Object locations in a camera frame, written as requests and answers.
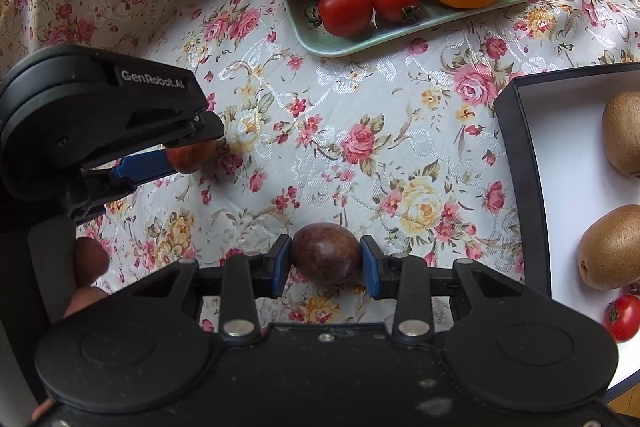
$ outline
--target wooden floor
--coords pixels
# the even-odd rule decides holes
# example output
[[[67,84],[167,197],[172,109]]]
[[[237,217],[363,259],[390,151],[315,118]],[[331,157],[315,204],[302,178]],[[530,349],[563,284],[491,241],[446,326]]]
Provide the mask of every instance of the wooden floor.
[[[640,418],[640,384],[611,400],[608,405],[615,412]]]

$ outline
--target brown kiwi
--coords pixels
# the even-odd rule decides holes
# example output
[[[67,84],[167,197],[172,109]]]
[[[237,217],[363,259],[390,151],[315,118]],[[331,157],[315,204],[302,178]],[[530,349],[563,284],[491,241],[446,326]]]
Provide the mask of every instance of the brown kiwi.
[[[623,174],[640,178],[640,92],[614,96],[602,114],[604,151]]]
[[[640,205],[626,204],[591,225],[578,245],[582,280],[597,290],[640,279]]]

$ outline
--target tablecloth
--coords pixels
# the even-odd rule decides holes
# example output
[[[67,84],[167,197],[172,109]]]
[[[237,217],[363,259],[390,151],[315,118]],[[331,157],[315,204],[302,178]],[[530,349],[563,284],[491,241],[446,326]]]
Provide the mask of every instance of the tablecloth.
[[[316,221],[429,266],[468,257],[523,279],[494,100],[519,75],[636,60],[639,12],[640,0],[531,0],[327,59],[296,41],[283,0],[0,0],[0,69],[62,42],[151,58],[194,71],[226,125],[215,165],[144,185],[79,229],[111,256],[107,291],[180,257],[266,251]],[[446,328],[446,301],[433,304]],[[394,312],[360,280],[321,287],[295,269],[258,307],[264,325]],[[207,299],[203,328],[217,312]]]

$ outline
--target rectangular tray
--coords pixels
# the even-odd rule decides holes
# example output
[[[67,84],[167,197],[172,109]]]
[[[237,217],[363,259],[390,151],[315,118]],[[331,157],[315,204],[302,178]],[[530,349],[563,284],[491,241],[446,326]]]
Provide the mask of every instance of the rectangular tray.
[[[420,30],[525,1],[528,0],[497,0],[484,8],[457,10],[436,0],[422,0],[423,12],[418,22],[400,25],[374,16],[370,30],[349,39],[334,37],[322,28],[318,18],[318,0],[285,0],[285,4],[296,37],[308,51],[321,57],[344,57]]]
[[[495,101],[518,206],[525,281],[591,317],[604,318],[620,290],[598,291],[578,273],[577,246],[597,219],[640,203],[640,181],[617,172],[602,144],[602,112],[640,90],[640,64],[608,64],[521,76]],[[618,344],[606,401],[640,381],[640,335]]]

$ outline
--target human hand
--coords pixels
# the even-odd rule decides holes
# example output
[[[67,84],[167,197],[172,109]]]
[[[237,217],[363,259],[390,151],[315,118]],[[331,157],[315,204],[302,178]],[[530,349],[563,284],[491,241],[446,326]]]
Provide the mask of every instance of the human hand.
[[[104,299],[107,293],[100,288],[91,286],[109,268],[109,254],[95,239],[90,237],[79,237],[76,239],[74,248],[74,273],[76,275],[76,291],[71,297],[69,306],[66,308],[65,317],[79,312],[81,309],[90,306],[94,302]],[[50,398],[44,401],[33,411],[31,418],[36,421],[51,406],[53,400]]]

